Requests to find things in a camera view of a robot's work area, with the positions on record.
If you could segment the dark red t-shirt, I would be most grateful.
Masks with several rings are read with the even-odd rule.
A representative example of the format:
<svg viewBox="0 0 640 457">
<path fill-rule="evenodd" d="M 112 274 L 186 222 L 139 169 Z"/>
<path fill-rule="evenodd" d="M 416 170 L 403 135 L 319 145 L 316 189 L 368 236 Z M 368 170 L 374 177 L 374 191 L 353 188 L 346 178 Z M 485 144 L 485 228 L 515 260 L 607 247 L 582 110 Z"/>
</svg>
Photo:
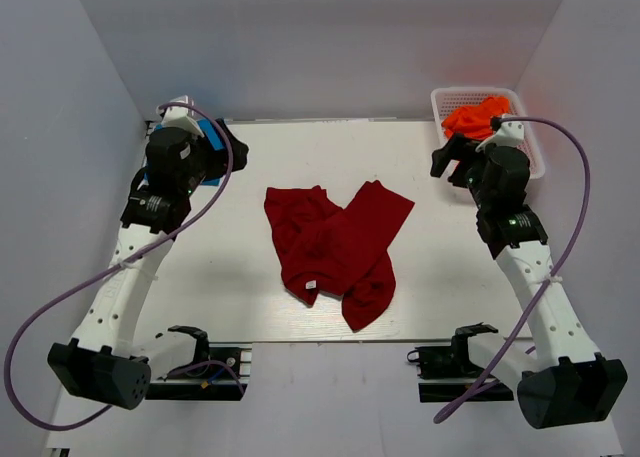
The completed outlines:
<svg viewBox="0 0 640 457">
<path fill-rule="evenodd" d="M 392 301 L 388 248 L 413 207 L 378 180 L 364 183 L 344 208 L 320 186 L 269 187 L 264 210 L 284 287 L 308 306 L 321 292 L 340 297 L 349 328 L 364 329 Z"/>
</svg>

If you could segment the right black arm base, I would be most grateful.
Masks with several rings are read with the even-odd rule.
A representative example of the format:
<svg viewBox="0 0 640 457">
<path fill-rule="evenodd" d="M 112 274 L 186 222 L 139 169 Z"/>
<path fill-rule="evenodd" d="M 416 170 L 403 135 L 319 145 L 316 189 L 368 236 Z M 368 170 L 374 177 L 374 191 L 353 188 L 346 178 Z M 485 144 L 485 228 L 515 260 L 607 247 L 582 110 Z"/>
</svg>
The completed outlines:
<svg viewBox="0 0 640 457">
<path fill-rule="evenodd" d="M 454 359 L 450 345 L 418 346 L 407 353 L 417 368 L 421 403 L 449 403 L 462 396 L 483 369 Z"/>
</svg>

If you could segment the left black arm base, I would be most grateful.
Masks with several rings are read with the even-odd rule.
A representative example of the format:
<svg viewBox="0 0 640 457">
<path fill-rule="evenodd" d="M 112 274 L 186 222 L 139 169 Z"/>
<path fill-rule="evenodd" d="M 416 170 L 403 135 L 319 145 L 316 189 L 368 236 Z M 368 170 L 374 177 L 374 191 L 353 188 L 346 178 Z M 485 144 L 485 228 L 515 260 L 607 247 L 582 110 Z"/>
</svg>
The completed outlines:
<svg viewBox="0 0 640 457">
<path fill-rule="evenodd" d="M 252 346 L 211 345 L 209 358 L 230 367 L 246 389 L 250 377 Z M 220 364 L 154 381 L 146 394 L 148 401 L 238 402 L 243 394 L 230 372 Z"/>
</svg>

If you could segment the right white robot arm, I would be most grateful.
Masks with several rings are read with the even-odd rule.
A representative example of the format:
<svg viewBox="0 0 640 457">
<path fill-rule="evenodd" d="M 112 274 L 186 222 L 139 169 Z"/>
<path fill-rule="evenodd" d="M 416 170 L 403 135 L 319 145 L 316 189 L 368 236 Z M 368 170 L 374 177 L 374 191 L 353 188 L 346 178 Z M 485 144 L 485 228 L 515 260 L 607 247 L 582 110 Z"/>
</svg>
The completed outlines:
<svg viewBox="0 0 640 457">
<path fill-rule="evenodd" d="M 605 420 L 628 375 L 620 360 L 601 354 L 553 272 L 547 234 L 525 202 L 528 157 L 513 146 L 456 133 L 433 152 L 432 176 L 441 176 L 450 162 L 457 166 L 448 180 L 473 197 L 478 233 L 522 307 L 535 352 L 514 347 L 490 325 L 475 324 L 455 331 L 449 364 L 466 376 L 489 368 L 536 429 Z"/>
</svg>

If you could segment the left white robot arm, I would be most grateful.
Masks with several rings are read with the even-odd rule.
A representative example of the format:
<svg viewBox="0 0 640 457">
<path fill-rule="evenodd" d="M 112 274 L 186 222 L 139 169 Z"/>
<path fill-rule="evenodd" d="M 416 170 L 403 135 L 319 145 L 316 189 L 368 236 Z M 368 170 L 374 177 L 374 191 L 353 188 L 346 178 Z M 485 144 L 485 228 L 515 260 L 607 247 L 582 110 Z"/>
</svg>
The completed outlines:
<svg viewBox="0 0 640 457">
<path fill-rule="evenodd" d="M 243 169 L 249 148 L 222 119 L 159 124 L 134 175 L 111 260 L 89 311 L 66 344 L 52 345 L 47 362 L 75 397 L 136 408 L 152 380 L 182 368 L 199 376 L 211 364 L 205 331 L 173 326 L 141 346 L 135 328 L 161 262 L 191 211 L 196 189 Z"/>
</svg>

